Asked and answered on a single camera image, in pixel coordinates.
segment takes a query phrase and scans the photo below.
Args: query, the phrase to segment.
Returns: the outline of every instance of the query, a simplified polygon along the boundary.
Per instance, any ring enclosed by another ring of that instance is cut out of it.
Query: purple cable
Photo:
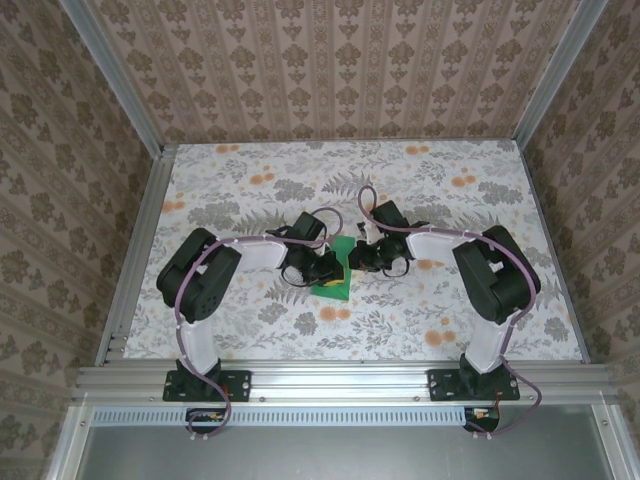
[[[500,435],[500,434],[506,433],[509,430],[511,430],[511,429],[515,428],[516,426],[520,425],[522,422],[527,420],[527,418],[529,418],[531,416],[531,414],[533,414],[533,412],[536,410],[536,408],[538,408],[538,405],[540,405],[540,402],[542,401],[542,392],[540,391],[540,389],[536,385],[534,385],[532,382],[530,382],[529,380],[524,378],[522,375],[520,375],[518,372],[516,372],[513,369],[513,367],[511,367],[511,365],[509,365],[509,362],[505,358],[505,353],[506,353],[507,347],[509,345],[509,340],[511,339],[511,336],[513,335],[513,328],[515,327],[516,323],[518,323],[522,319],[522,317],[524,317],[527,313],[529,313],[529,311],[534,307],[534,305],[536,303],[536,287],[535,287],[535,284],[533,282],[533,278],[531,277],[531,274],[529,273],[527,268],[524,266],[524,264],[520,261],[520,259],[518,257],[516,257],[516,255],[513,252],[511,252],[509,249],[505,248],[504,246],[502,246],[498,242],[496,242],[494,240],[491,240],[490,238],[482,236],[482,234],[474,233],[474,232],[468,232],[466,230],[463,231],[463,230],[455,230],[455,229],[450,229],[450,228],[439,228],[439,227],[431,227],[431,226],[417,227],[417,228],[399,228],[399,227],[391,227],[389,225],[385,225],[383,223],[378,222],[377,220],[375,220],[373,218],[373,216],[369,212],[367,212],[367,210],[364,208],[364,206],[362,204],[362,194],[364,193],[365,190],[369,190],[373,194],[373,207],[372,208],[376,207],[378,195],[376,194],[375,189],[370,185],[365,185],[358,192],[358,207],[360,208],[360,211],[362,212],[362,214],[367,218],[367,220],[369,220],[374,225],[376,225],[376,226],[378,226],[380,228],[384,228],[385,230],[392,231],[392,232],[402,232],[402,233],[434,232],[434,233],[441,233],[441,234],[444,234],[444,235],[450,235],[450,236],[454,236],[454,237],[462,236],[462,237],[469,237],[469,238],[473,238],[473,239],[476,239],[476,240],[480,240],[481,242],[484,242],[487,245],[493,247],[494,249],[504,253],[507,256],[507,258],[509,260],[511,260],[513,262],[513,264],[516,267],[518,267],[518,269],[524,275],[524,278],[525,278],[525,280],[527,282],[527,285],[529,286],[529,294],[530,294],[529,303],[527,304],[527,306],[524,309],[522,309],[509,322],[509,327],[508,327],[507,332],[506,332],[506,334],[504,336],[504,339],[502,341],[502,345],[500,346],[500,361],[502,362],[504,367],[509,371],[509,373],[511,373],[514,377],[516,377],[517,379],[519,379],[523,383],[527,384],[529,387],[531,387],[536,392],[536,394],[537,394],[536,401],[533,403],[531,408],[529,410],[527,410],[527,412],[524,415],[522,415],[520,418],[518,418],[515,422],[513,422],[510,425],[507,425],[506,427],[500,428],[500,429],[496,430],[495,432],[493,432],[491,434],[489,432],[485,431],[482,427],[469,422],[469,424],[471,426],[473,426],[474,428],[477,428],[480,432],[485,433],[487,437],[489,437],[490,435],[491,436],[496,436],[496,435]]]
[[[192,428],[193,419],[195,417],[197,417],[199,413],[203,413],[203,412],[194,412],[194,414],[189,419],[189,423],[187,425],[187,430],[189,431],[189,433],[191,433],[192,438],[195,438],[196,436],[199,436],[200,438],[208,438],[210,436],[214,436],[214,435],[219,434],[222,431],[223,427],[225,425],[227,425],[227,423],[229,423],[229,420],[231,419],[231,401],[229,400],[229,397],[224,392],[224,390],[222,390],[222,388],[220,388],[220,386],[217,383],[215,383],[213,380],[208,379],[202,373],[198,372],[197,369],[195,368],[195,366],[193,365],[193,363],[191,363],[191,360],[187,357],[187,352],[186,352],[186,349],[184,347],[184,342],[182,341],[182,336],[180,335],[180,328],[182,327],[182,324],[184,323],[184,319],[180,315],[180,305],[182,303],[182,297],[184,296],[184,292],[187,289],[187,285],[189,284],[189,282],[193,278],[193,275],[195,274],[195,272],[198,269],[198,267],[200,265],[202,265],[202,263],[207,259],[207,257],[211,254],[211,252],[213,252],[216,248],[218,248],[218,247],[220,247],[222,245],[226,245],[228,243],[255,242],[255,241],[268,240],[268,241],[278,242],[278,243],[296,243],[296,244],[300,244],[300,245],[314,246],[314,245],[318,245],[318,244],[322,245],[324,243],[332,242],[333,239],[336,236],[338,236],[338,234],[342,231],[342,227],[344,226],[344,220],[342,218],[342,215],[340,214],[340,212],[338,210],[336,210],[333,207],[320,207],[320,208],[314,210],[311,214],[315,215],[316,213],[319,213],[319,212],[332,212],[332,213],[335,213],[337,215],[338,221],[339,221],[339,226],[336,229],[336,232],[331,234],[331,235],[329,235],[325,239],[321,239],[321,240],[296,240],[296,239],[292,239],[292,238],[272,237],[272,236],[269,236],[269,235],[260,235],[260,236],[252,236],[252,237],[238,237],[238,238],[225,238],[225,239],[218,240],[217,242],[213,243],[204,252],[202,252],[200,254],[200,256],[198,257],[198,259],[195,262],[193,262],[193,265],[191,266],[191,268],[187,272],[187,275],[184,277],[184,280],[182,281],[182,284],[180,285],[180,288],[178,289],[178,294],[176,295],[176,303],[175,303],[175,306],[174,306],[174,309],[173,309],[174,313],[175,313],[175,316],[176,316],[176,320],[178,322],[178,324],[176,326],[176,338],[178,340],[178,348],[180,349],[180,353],[182,354],[182,360],[185,363],[185,366],[187,367],[187,369],[193,375],[195,375],[198,379],[200,379],[203,382],[211,385],[214,388],[214,390],[216,392],[218,392],[218,394],[224,400],[225,408],[226,408],[225,416],[224,416],[222,422],[220,423],[220,425],[218,425],[218,428],[216,428],[210,435],[200,435],[200,434],[197,434],[196,432],[193,431],[193,428]]]

